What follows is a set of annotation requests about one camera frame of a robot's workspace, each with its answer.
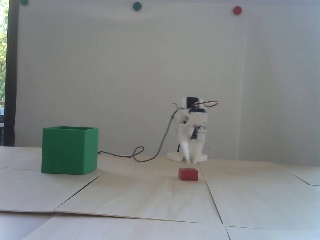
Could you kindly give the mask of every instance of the green dot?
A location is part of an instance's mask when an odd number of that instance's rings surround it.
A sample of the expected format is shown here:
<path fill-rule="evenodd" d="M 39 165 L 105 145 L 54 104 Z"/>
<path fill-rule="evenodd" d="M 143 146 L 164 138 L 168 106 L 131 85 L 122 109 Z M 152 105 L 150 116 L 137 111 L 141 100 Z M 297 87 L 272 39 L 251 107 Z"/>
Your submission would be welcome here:
<path fill-rule="evenodd" d="M 135 2 L 133 4 L 133 9 L 136 10 L 136 11 L 139 11 L 141 9 L 141 7 L 142 7 L 141 3 L 139 3 L 139 2 Z"/>
<path fill-rule="evenodd" d="M 21 4 L 22 4 L 23 6 L 26 6 L 26 5 L 29 4 L 29 0 L 21 0 Z"/>

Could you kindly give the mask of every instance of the white robot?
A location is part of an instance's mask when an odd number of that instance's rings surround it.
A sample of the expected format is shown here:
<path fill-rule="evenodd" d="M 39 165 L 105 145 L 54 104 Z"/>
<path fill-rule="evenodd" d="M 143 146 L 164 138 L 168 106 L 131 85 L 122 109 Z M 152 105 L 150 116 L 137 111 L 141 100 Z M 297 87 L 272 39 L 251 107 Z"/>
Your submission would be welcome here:
<path fill-rule="evenodd" d="M 202 153 L 207 133 L 208 113 L 206 108 L 217 104 L 218 101 L 203 102 L 202 99 L 193 97 L 182 99 L 182 116 L 177 126 L 180 148 L 178 148 L 177 152 L 168 153 L 168 159 L 185 161 L 187 164 L 197 164 L 208 159 L 208 156 Z"/>

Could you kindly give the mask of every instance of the tree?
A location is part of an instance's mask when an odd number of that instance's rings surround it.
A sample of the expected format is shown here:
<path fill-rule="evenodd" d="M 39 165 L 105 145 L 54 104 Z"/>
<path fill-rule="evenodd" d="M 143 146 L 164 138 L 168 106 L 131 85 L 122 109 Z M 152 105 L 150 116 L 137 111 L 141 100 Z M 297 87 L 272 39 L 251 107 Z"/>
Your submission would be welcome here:
<path fill-rule="evenodd" d="M 0 1 L 0 101 L 4 101 L 9 0 Z"/>

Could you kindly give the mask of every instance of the green box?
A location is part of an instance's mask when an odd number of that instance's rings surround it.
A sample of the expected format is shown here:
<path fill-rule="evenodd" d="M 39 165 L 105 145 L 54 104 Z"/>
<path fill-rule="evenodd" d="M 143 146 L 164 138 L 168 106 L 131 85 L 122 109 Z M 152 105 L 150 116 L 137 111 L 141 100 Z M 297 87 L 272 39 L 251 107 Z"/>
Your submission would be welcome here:
<path fill-rule="evenodd" d="M 42 173 L 85 175 L 97 168 L 98 128 L 49 127 L 42 133 Z"/>

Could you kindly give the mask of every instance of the wall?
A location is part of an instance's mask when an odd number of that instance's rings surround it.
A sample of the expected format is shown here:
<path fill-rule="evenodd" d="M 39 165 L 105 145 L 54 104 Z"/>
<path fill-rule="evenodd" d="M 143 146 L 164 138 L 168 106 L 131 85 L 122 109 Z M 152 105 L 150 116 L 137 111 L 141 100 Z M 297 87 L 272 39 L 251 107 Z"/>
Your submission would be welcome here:
<path fill-rule="evenodd" d="M 320 165 L 319 8 L 249 6 L 239 159 Z"/>
<path fill-rule="evenodd" d="M 214 158 L 237 159 L 246 15 L 234 5 L 33 0 L 20 8 L 16 145 L 41 146 L 42 128 L 96 126 L 99 150 L 158 148 L 173 102 L 209 110 Z M 175 151 L 175 130 L 162 155 Z"/>

